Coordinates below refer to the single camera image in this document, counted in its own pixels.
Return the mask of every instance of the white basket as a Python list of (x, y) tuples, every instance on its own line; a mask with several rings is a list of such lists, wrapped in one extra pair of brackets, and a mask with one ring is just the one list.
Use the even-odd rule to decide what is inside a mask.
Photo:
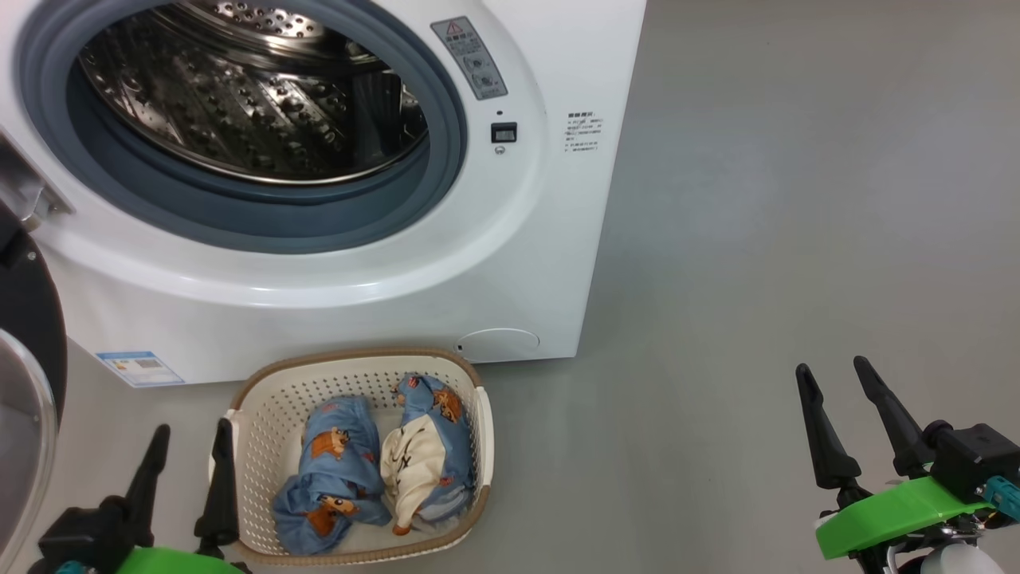
[[(364, 397), (379, 440), (400, 425), (404, 408), (390, 389), (405, 373), (446, 383), (467, 410), (471, 427), (474, 498), (466, 512), (434, 531), (392, 533), (392, 524), (355, 523), (329, 555), (291, 556), (275, 535), (272, 500), (297, 473), (301, 433), (309, 414), (339, 396)], [(481, 515), (493, 480), (493, 415), (477, 373), (463, 359), (438, 350), (366, 350), (283, 361), (256, 373), (234, 400), (226, 419), (234, 427), (238, 522), (237, 546), (245, 560), (278, 566), (335, 566), (409, 558), (460, 542)]]

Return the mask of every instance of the teal connector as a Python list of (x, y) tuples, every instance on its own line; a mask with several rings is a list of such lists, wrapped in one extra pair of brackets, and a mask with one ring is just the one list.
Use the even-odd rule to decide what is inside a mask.
[(993, 476), (984, 485), (981, 497), (997, 511), (1020, 522), (1020, 488), (1001, 476)]
[(65, 562), (57, 569), (57, 574), (85, 574), (88, 569), (80, 562)]

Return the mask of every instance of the warning label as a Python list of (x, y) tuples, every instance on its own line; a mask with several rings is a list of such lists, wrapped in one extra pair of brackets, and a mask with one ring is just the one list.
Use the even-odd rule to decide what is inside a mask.
[(604, 119), (594, 111), (571, 111), (567, 113), (567, 126), (563, 135), (563, 151), (576, 153), (596, 151), (602, 140)]
[(481, 37), (466, 16), (438, 21), (432, 31), (446, 44), (479, 100), (507, 95), (506, 84)]
[(180, 385), (185, 382), (149, 352), (97, 353), (96, 357), (133, 387)]

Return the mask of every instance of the stainless steel drum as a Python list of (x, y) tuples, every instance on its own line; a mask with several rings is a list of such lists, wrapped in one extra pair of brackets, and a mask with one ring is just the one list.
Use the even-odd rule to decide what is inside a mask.
[(242, 179), (353, 180), (400, 160), (427, 133), (417, 100), (386, 62), (283, 9), (160, 6), (106, 28), (79, 62), (137, 134)]

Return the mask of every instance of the blue clothing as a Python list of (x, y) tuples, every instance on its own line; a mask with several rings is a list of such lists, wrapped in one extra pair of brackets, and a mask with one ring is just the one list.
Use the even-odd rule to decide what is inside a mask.
[(332, 551), (351, 521), (384, 526), (379, 436), (363, 397), (340, 397), (308, 418), (298, 474), (272, 504), (276, 537), (292, 555)]
[(396, 387), (404, 396), (401, 427), (418, 417), (430, 417), (443, 447), (442, 480), (421, 505), (419, 518), (439, 522), (458, 514), (471, 499), (474, 467), (471, 464), (471, 428), (460, 398), (435, 377), (407, 374)]

